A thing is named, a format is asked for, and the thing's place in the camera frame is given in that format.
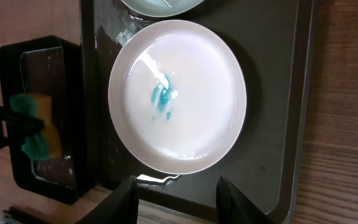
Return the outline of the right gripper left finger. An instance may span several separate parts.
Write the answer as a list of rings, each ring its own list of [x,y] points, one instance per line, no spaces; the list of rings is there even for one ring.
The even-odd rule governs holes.
[[[139,211],[137,178],[130,176],[76,224],[136,224]]]

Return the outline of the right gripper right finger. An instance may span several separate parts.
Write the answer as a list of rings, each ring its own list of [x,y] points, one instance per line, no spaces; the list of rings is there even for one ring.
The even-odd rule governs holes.
[[[218,223],[274,224],[232,182],[220,176],[216,186]]]

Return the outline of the green and yellow sponge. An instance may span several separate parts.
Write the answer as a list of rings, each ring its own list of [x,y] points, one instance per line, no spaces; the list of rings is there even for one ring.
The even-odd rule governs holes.
[[[11,110],[26,119],[22,151],[32,160],[46,160],[62,154],[58,129],[52,123],[52,98],[43,93],[22,93],[10,97]]]

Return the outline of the white plate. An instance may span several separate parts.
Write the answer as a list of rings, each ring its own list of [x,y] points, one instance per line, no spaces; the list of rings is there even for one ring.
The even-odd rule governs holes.
[[[128,151],[159,172],[183,175],[221,160],[247,111],[242,69],[227,43],[195,22],[141,29],[111,70],[108,105]]]

